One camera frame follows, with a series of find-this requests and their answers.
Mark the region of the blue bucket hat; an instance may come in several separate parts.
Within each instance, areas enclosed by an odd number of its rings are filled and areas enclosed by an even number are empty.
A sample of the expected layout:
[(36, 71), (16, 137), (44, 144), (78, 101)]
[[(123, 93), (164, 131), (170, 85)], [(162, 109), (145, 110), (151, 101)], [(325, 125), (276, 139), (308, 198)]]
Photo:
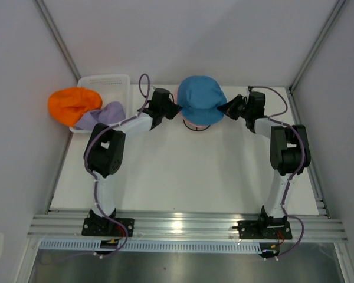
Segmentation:
[(195, 75), (184, 79), (178, 90), (177, 104), (182, 114), (191, 122), (208, 126), (220, 122), (224, 114), (217, 107), (227, 103), (218, 82), (208, 76)]

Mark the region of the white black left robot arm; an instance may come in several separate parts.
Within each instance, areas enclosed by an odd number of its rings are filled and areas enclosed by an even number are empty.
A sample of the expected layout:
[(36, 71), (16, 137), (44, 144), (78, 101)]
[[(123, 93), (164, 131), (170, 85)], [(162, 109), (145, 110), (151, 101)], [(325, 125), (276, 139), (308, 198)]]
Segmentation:
[(145, 102), (137, 114), (113, 125), (97, 123), (84, 152), (84, 166), (94, 178), (94, 208), (84, 220), (84, 236), (129, 237), (133, 235), (134, 219), (116, 218), (116, 205), (105, 195), (99, 184), (115, 174), (123, 161), (126, 138), (132, 134), (151, 131), (164, 118), (172, 120), (183, 110), (184, 126), (194, 132), (205, 131), (224, 116), (237, 120), (242, 116), (247, 99), (237, 95), (227, 101), (219, 93), (215, 103), (208, 108), (194, 108), (181, 96), (173, 97), (164, 88), (156, 88), (152, 94), (144, 94)]

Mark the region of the pink bucket hat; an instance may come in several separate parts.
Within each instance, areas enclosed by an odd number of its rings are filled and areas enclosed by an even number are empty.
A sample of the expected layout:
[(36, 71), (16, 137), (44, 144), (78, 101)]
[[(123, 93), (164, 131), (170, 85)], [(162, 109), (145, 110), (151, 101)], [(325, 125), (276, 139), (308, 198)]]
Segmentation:
[[(178, 100), (178, 90), (179, 90), (179, 86), (177, 86), (177, 88), (175, 88), (175, 91), (173, 92), (173, 99), (174, 99), (174, 102), (175, 102), (175, 103), (176, 103), (177, 100)], [(180, 116), (181, 119), (186, 119), (186, 120), (188, 120), (188, 119), (182, 114), (181, 111), (179, 112), (178, 116)]]

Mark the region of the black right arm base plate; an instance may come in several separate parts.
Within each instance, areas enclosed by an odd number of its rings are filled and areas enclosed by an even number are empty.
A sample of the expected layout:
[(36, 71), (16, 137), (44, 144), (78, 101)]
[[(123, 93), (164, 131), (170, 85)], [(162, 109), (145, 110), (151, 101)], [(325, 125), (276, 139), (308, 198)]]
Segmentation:
[(293, 238), (290, 223), (284, 219), (276, 221), (238, 221), (237, 226), (233, 226), (239, 234), (240, 239), (287, 239)]

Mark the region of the lavender bucket hat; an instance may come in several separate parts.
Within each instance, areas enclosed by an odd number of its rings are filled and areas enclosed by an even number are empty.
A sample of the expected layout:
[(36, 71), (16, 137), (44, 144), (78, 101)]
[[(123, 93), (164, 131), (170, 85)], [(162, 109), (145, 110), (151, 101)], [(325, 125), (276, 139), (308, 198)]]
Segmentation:
[(103, 109), (88, 111), (74, 125), (77, 130), (92, 131), (97, 123), (114, 124), (126, 118), (126, 113), (120, 102), (114, 101)]

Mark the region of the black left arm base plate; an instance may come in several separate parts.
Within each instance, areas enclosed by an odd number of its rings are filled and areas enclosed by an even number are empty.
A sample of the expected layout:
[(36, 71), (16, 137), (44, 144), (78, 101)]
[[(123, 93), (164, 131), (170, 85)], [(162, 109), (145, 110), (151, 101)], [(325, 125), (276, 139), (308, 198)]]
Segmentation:
[[(127, 229), (128, 237), (132, 237), (135, 220), (132, 218), (117, 218), (116, 220)], [(83, 236), (125, 237), (122, 227), (101, 217), (85, 218), (81, 234)]]

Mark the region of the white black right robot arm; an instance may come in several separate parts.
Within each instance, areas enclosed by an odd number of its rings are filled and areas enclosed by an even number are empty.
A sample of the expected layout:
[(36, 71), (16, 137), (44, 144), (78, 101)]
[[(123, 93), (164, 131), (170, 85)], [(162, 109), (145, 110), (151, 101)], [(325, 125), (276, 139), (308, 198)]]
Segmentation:
[(237, 95), (217, 109), (227, 117), (243, 118), (250, 132), (270, 141), (270, 164), (274, 170), (269, 196), (256, 220), (238, 221), (241, 239), (291, 239), (287, 213), (289, 191), (296, 177), (310, 165), (311, 155), (304, 125), (289, 125), (265, 114), (266, 96), (251, 90)]

